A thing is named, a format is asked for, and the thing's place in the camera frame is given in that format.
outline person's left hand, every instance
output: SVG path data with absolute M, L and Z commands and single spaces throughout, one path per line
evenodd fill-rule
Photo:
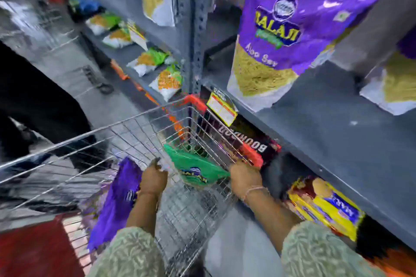
M 157 197 L 162 194 L 168 183 L 168 171 L 162 171 L 158 165 L 160 158 L 152 160 L 150 165 L 143 171 L 140 182 L 140 191 L 143 193 L 155 194 Z

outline pink bracelet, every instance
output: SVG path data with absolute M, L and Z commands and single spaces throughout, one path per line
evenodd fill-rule
M 269 192 L 269 190 L 268 190 L 266 187 L 264 187 L 264 186 L 253 186 L 253 187 L 250 187 L 250 188 L 246 191 L 246 193 L 245 193 L 244 197 L 242 198 L 242 201 L 245 203 L 245 200 L 247 199 L 247 195 L 248 195 L 248 193 L 249 193 L 249 192 L 251 192 L 252 190 L 258 190 L 258 189 L 265 189 L 265 190 L 267 190 L 267 192 L 268 192 L 268 193 L 270 193 L 270 192 Z

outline shopping cart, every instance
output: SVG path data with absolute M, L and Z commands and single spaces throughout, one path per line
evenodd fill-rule
M 220 119 L 199 98 L 188 95 L 5 164 L 0 172 L 14 175 L 0 181 L 0 188 L 8 190 L 9 197 L 9 201 L 0 205 L 0 230 L 51 220 L 59 208 L 73 209 L 79 201 L 99 190 L 102 182 L 112 180 L 117 162 L 126 156 L 142 169 L 160 157 L 160 164 L 169 172 L 169 180 L 157 213 L 155 236 L 166 275 L 182 276 L 236 199 L 227 179 L 204 189 L 183 183 L 163 145 L 168 143 L 199 154 L 224 169 L 236 159 L 255 166 L 263 164 L 261 156 L 241 142 L 232 130 L 225 127 L 220 133 L 222 126 Z M 95 136 L 96 142 L 89 143 L 91 136 Z M 91 153 L 95 157 L 84 161 L 85 168 L 74 168 L 74 161 L 79 164 L 78 157 L 86 159 Z M 30 169 L 13 170 L 45 157 L 46 161 Z M 51 212 L 39 212 L 42 208 L 50 208 Z M 63 224 L 87 272 L 91 258 L 80 215 L 65 218 Z

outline green balaji packet in cart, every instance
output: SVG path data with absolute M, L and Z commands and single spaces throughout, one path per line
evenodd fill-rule
M 230 176 L 229 172 L 198 154 L 190 154 L 186 150 L 176 149 L 168 144 L 164 144 L 164 148 L 180 172 L 182 180 L 189 185 L 205 187 Z

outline yellow snack bag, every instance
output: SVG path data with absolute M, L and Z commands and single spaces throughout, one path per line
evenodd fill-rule
M 365 213 L 340 191 L 318 177 L 298 179 L 288 191 L 297 212 L 306 220 L 330 227 L 355 241 Z

